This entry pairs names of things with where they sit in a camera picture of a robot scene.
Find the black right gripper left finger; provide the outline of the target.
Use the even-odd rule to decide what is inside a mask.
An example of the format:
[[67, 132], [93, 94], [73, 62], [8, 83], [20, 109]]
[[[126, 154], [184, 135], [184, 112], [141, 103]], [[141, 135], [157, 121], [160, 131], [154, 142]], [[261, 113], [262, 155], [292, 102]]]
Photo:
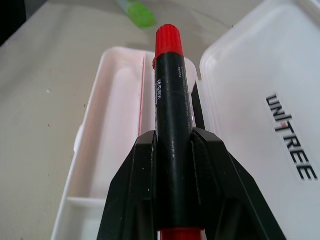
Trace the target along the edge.
[[158, 135], [139, 136], [112, 179], [97, 239], [163, 239], [167, 192]]

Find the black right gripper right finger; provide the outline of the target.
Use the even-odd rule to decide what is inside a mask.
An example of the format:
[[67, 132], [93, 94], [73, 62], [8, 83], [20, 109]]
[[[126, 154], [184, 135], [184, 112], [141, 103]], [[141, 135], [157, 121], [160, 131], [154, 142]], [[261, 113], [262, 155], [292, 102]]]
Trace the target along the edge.
[[284, 240], [256, 181], [215, 134], [194, 128], [201, 223], [208, 240]]

